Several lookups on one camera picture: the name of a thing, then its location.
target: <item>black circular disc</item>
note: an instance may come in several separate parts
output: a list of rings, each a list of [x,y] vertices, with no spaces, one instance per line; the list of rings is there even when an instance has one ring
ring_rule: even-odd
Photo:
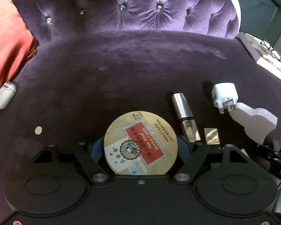
[[[85,190],[85,180],[77,172],[44,163],[14,173],[5,186],[5,197],[13,210],[46,215],[71,207]]]
[[[270,211],[277,197],[276,182],[264,170],[246,163],[229,163],[201,175],[199,196],[226,214],[253,215]]]

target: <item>red pillow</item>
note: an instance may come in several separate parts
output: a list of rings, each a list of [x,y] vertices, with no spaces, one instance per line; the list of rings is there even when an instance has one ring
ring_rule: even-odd
[[[0,0],[0,87],[36,54],[32,36],[11,0]]]

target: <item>lipstick tube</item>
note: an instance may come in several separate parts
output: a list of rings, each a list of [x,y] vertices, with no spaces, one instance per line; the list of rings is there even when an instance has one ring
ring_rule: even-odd
[[[199,131],[195,120],[193,119],[193,113],[187,103],[185,96],[182,93],[177,93],[172,96],[174,109],[180,120],[180,126],[183,135],[189,140],[189,142],[201,140]]]

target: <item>purple velvet sofa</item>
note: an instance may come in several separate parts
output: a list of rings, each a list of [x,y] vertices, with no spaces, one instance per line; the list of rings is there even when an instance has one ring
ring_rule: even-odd
[[[12,1],[40,45],[0,111],[0,221],[11,213],[8,175],[44,146],[104,135],[137,110],[163,117],[179,134],[172,93],[185,94],[202,137],[204,128],[218,128],[221,144],[250,154],[256,144],[212,104],[214,84],[235,83],[240,102],[278,117],[269,138],[281,140],[281,81],[234,39],[231,0]]]

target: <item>tufted backrest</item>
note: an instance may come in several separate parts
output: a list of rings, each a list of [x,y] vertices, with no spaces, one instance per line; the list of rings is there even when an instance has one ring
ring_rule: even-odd
[[[40,43],[78,33],[172,30],[234,38],[231,0],[12,0]]]

